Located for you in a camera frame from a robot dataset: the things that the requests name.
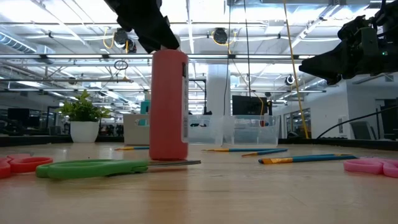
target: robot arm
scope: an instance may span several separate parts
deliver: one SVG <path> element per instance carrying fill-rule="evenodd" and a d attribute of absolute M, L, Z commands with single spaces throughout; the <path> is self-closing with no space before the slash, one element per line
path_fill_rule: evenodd
<path fill-rule="evenodd" d="M 303 60 L 299 70 L 325 79 L 329 85 L 360 74 L 398 71 L 398 1 L 382 6 L 368 20 L 358 16 L 338 32 L 333 50 Z M 384 32 L 377 34 L 377 26 Z"/>
<path fill-rule="evenodd" d="M 122 27 L 118 33 L 121 37 L 124 36 L 123 31 L 130 32 L 134 29 L 139 43 L 148 54 L 160 50 L 160 46 L 168 49 L 180 47 L 169 27 L 167 17 L 163 17 L 160 13 L 162 0 L 105 0 L 105 2 L 118 15 L 118 24 Z"/>

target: white pot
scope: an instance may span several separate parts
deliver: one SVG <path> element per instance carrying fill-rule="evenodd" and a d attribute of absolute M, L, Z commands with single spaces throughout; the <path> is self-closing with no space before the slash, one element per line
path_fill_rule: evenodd
<path fill-rule="evenodd" d="M 98 135 L 98 122 L 71 121 L 70 136 L 73 142 L 95 142 Z"/>

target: green scissors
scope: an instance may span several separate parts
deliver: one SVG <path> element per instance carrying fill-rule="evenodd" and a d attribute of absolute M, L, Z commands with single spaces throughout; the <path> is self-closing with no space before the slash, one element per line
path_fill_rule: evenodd
<path fill-rule="evenodd" d="M 145 172 L 149 166 L 184 166 L 200 163 L 201 161 L 150 162 L 148 160 L 85 159 L 38 166 L 36 167 L 36 177 L 54 179 L 104 177 L 115 174 Z"/>

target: desk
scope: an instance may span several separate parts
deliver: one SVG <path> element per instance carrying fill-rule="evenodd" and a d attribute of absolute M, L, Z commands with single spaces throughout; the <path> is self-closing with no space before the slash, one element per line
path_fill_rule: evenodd
<path fill-rule="evenodd" d="M 7 153 L 64 159 L 138 159 L 147 151 L 113 151 L 121 143 L 4 147 Z M 398 158 L 398 152 L 281 145 L 271 156 L 354 153 Z M 261 165 L 242 153 L 202 152 L 202 164 L 144 174 L 76 180 L 22 174 L 0 180 L 2 224 L 15 223 L 397 223 L 398 179 L 344 172 L 341 161 Z"/>

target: clear plastic container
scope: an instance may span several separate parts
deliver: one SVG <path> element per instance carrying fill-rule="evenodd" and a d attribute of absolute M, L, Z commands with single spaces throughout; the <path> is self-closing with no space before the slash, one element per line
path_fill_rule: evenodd
<path fill-rule="evenodd" d="M 223 144 L 223 117 L 189 115 L 188 139 L 190 144 Z"/>
<path fill-rule="evenodd" d="M 236 115 L 224 117 L 224 144 L 240 146 L 278 145 L 279 119 L 275 116 Z"/>

